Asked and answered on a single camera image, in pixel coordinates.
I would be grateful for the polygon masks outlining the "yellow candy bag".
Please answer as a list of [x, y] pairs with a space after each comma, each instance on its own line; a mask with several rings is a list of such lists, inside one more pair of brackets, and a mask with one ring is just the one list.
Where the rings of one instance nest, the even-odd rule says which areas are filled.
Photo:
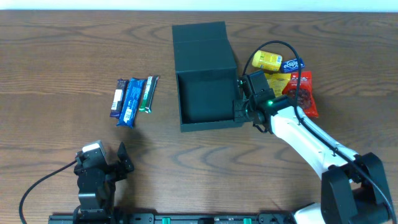
[[269, 84], [269, 87], [273, 89], [276, 97], [282, 96], [282, 92], [290, 81], [290, 73], [265, 73], [265, 77]]

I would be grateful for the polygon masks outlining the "dark green box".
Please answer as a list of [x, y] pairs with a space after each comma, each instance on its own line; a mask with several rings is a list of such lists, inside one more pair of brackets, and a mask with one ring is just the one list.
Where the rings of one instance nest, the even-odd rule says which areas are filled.
[[237, 128], [238, 71], [224, 22], [172, 27], [182, 132]]

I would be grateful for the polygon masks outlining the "blue snack bar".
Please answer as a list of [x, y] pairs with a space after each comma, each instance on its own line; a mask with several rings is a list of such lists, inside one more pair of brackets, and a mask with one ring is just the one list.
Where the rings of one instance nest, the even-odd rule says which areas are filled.
[[131, 78], [123, 101], [123, 108], [116, 126], [134, 127], [134, 120], [139, 107], [145, 80]]

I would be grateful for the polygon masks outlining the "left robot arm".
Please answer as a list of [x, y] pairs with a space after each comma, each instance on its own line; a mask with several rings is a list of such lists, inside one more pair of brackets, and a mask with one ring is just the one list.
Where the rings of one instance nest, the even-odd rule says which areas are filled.
[[125, 144], [120, 143], [118, 161], [108, 164], [100, 140], [85, 145], [77, 153], [74, 173], [78, 176], [80, 212], [73, 214], [73, 223], [128, 223], [129, 216], [114, 207], [116, 182], [134, 170]]

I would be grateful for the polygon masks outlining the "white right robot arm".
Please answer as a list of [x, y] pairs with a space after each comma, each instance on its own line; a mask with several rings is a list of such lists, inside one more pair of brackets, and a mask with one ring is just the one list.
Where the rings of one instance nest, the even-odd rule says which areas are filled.
[[397, 223], [381, 160], [335, 141], [288, 96], [235, 100], [236, 121], [251, 121], [295, 149], [322, 182], [321, 201], [292, 215], [295, 223]]

